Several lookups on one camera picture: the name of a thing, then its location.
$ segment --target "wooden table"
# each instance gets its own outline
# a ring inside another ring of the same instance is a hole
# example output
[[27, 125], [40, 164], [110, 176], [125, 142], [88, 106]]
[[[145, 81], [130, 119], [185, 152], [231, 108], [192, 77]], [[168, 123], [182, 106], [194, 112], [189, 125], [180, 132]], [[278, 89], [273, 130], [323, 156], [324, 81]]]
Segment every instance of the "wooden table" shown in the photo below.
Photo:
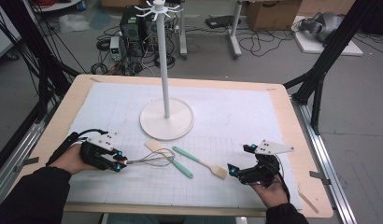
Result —
[[[39, 163], [30, 164], [21, 170], [21, 176], [29, 175], [34, 170], [45, 166], [52, 152], [66, 138], [69, 127], [86, 99], [90, 87], [95, 82], [127, 83], [142, 85], [161, 85], [156, 77], [110, 77], [110, 76], [78, 76], [64, 100], [51, 119], [30, 158], [39, 157]], [[199, 87], [210, 89], [234, 89], [248, 91], [267, 91], [270, 94], [276, 111], [277, 122], [284, 144], [294, 146], [298, 150], [288, 155], [299, 194], [304, 204], [301, 211], [306, 217], [331, 217], [333, 209], [321, 180], [310, 177], [309, 171], [317, 171], [303, 131], [291, 105], [285, 88], [279, 84], [169, 79], [170, 86]], [[255, 209], [175, 207], [152, 205], [124, 205], [103, 203], [67, 203], [64, 211], [68, 212], [100, 212], [100, 213], [136, 213], [158, 215], [201, 215], [201, 216], [236, 216], [264, 217], [264, 213]]]

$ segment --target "cardboard box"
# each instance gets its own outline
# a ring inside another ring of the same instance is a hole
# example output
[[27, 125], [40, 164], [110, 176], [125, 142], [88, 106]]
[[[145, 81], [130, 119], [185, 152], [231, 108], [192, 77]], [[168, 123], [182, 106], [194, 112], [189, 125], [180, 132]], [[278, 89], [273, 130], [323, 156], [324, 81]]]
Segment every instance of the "cardboard box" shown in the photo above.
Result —
[[290, 30], [303, 0], [254, 2], [249, 4], [247, 24], [253, 31]]
[[300, 6], [300, 16], [314, 16], [317, 12], [331, 11], [338, 15], [347, 15], [355, 0], [304, 0]]
[[109, 9], [123, 9], [126, 6], [144, 6], [146, 1], [142, 0], [101, 0], [101, 5]]

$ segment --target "floor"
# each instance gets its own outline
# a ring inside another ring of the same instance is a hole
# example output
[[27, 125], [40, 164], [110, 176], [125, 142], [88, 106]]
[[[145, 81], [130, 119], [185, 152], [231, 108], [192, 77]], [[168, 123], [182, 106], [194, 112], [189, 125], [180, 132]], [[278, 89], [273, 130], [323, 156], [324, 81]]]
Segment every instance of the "floor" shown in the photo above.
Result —
[[[89, 72], [98, 60], [96, 37], [116, 26], [120, 19], [108, 16], [98, 6], [89, 6], [83, 12], [69, 8], [47, 13], [45, 17], [55, 25], [58, 16], [70, 13], [84, 15], [94, 27], [84, 32], [59, 34]], [[187, 18], [186, 24], [206, 28], [204, 18]], [[245, 21], [240, 27], [248, 28]], [[238, 39], [250, 36], [241, 35], [244, 32], [246, 30], [239, 30]], [[383, 51], [383, 44], [357, 37]], [[319, 130], [356, 220], [359, 223], [383, 223], [383, 53], [355, 38], [353, 41], [363, 55], [341, 56], [329, 71], [323, 89]], [[319, 57], [318, 54], [302, 53], [294, 39], [282, 41], [279, 48], [262, 57], [242, 49], [243, 55], [237, 60], [234, 60], [228, 38], [223, 34], [188, 32], [187, 43], [187, 60], [181, 59], [175, 43], [173, 56], [176, 63], [168, 71], [170, 78], [282, 84], [307, 72]], [[250, 39], [242, 43], [247, 49], [252, 46]], [[277, 42], [262, 42], [263, 51], [276, 46]], [[64, 47], [60, 47], [60, 51], [65, 52]], [[63, 60], [81, 71], [69, 54], [64, 53]], [[143, 70], [139, 76], [160, 75], [158, 68], [150, 69]], [[296, 91], [297, 87], [291, 88], [289, 94]], [[36, 102], [33, 82], [23, 60], [0, 60], [0, 149]], [[98, 223], [100, 216], [65, 213], [63, 223]], [[330, 219], [310, 218], [309, 222], [341, 223], [341, 220], [334, 215]], [[263, 223], [263, 219], [251, 217], [248, 223]]]

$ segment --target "sleeve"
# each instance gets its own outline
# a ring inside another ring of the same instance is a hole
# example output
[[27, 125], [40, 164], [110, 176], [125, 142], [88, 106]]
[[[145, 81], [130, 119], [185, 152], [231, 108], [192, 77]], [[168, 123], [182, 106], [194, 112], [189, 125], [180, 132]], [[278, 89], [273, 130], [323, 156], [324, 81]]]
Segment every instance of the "sleeve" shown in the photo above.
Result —
[[291, 203], [283, 203], [266, 211], [267, 224], [308, 224], [305, 216], [298, 213]]
[[70, 177], [56, 167], [24, 176], [0, 205], [0, 223], [61, 223]]

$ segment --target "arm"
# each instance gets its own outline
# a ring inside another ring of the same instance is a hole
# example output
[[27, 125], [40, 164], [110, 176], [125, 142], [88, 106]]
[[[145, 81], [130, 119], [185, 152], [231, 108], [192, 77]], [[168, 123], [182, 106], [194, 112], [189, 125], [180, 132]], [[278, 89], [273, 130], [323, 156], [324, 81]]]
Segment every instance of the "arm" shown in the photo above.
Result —
[[69, 179], [83, 170], [80, 145], [71, 146], [50, 167], [26, 175], [0, 205], [0, 223], [61, 223], [69, 192]]
[[261, 197], [267, 207], [266, 218], [268, 224], [308, 224], [305, 216], [298, 213], [293, 204], [288, 202], [281, 182], [273, 182], [267, 189], [257, 184], [250, 186]]

